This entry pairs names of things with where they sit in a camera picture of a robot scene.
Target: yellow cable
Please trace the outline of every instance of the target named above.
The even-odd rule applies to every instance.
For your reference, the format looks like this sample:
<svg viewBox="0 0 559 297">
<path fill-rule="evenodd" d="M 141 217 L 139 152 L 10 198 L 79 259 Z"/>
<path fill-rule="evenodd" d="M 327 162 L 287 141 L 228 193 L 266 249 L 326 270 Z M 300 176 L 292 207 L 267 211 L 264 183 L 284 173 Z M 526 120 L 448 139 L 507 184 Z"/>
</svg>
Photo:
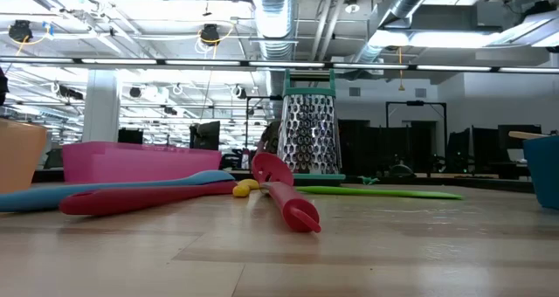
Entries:
<svg viewBox="0 0 559 297">
<path fill-rule="evenodd" d="M 217 54 L 217 44 L 213 47 L 213 58 L 216 58 Z M 206 93 L 204 96 L 204 104 L 202 105 L 202 113 L 200 113 L 200 121 L 204 117 L 204 109 L 206 108 L 206 101 L 208 100 L 208 92 L 210 91 L 210 83 L 211 83 L 211 75 L 213 74 L 213 70 L 210 70 L 210 77 L 208 78 L 208 86 L 206 87 Z"/>
<path fill-rule="evenodd" d="M 17 49 L 16 56 L 19 56 L 19 53 L 24 48 L 25 40 L 27 40 L 28 38 L 29 38 L 29 35 L 25 35 L 24 41 L 21 42 L 21 44 L 19 45 L 19 49 Z"/>
<path fill-rule="evenodd" d="M 400 65 L 402 65 L 402 47 L 398 48 L 398 54 L 400 55 Z M 399 91 L 404 91 L 404 70 L 400 70 L 400 87 L 398 88 Z"/>
</svg>

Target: green spatula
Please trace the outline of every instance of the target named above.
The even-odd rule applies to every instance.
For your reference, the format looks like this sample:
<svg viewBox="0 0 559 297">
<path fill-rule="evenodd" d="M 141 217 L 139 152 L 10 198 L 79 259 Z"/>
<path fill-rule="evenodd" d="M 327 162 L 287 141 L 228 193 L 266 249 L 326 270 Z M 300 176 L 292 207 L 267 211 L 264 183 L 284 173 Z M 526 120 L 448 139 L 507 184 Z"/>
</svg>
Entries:
<svg viewBox="0 0 559 297">
<path fill-rule="evenodd" d="M 435 191 L 409 191 L 409 190 L 377 190 L 377 189 L 356 189 L 342 187 L 297 187 L 297 190 L 314 194 L 329 195 L 362 195 L 362 196 L 387 196 L 387 197 L 422 197 L 439 199 L 461 200 L 463 197 L 451 193 Z"/>
</svg>

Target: red spatula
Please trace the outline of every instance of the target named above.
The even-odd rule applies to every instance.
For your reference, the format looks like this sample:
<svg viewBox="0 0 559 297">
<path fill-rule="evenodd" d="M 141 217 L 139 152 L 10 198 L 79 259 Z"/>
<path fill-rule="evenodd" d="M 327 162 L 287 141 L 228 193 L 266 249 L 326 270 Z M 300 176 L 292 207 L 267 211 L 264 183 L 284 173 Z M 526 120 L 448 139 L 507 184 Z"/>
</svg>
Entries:
<svg viewBox="0 0 559 297">
<path fill-rule="evenodd" d="M 252 159 L 252 175 L 260 187 L 269 190 L 283 219 L 293 231 L 321 231 L 318 211 L 293 187 L 291 170 L 276 155 L 256 155 Z"/>
</svg>

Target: column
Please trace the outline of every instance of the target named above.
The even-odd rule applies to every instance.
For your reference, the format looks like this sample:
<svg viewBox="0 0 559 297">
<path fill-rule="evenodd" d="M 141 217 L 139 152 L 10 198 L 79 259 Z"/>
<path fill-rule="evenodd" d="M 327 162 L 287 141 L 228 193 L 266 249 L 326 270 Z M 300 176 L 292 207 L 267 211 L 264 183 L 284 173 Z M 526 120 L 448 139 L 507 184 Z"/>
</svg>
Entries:
<svg viewBox="0 0 559 297">
<path fill-rule="evenodd" d="M 116 142 L 121 109 L 121 85 L 115 70 L 89 70 L 83 142 Z"/>
<path fill-rule="evenodd" d="M 551 67 L 559 68 L 559 53 L 549 53 L 549 63 Z M 553 95 L 559 95 L 559 75 L 552 75 L 551 76 L 552 85 L 553 85 Z"/>
</svg>

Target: blue spatula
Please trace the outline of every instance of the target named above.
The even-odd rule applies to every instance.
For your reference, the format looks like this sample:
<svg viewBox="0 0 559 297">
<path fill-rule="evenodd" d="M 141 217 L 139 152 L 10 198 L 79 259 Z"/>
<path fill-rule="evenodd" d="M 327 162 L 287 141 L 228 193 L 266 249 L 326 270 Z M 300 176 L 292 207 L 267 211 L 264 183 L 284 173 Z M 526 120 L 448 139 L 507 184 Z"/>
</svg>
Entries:
<svg viewBox="0 0 559 297">
<path fill-rule="evenodd" d="M 188 186 L 235 180 L 222 170 L 206 170 L 183 179 L 143 183 L 89 183 L 43 187 L 0 195 L 0 212 L 53 210 L 63 198 L 76 193 L 104 188 Z"/>
</svg>

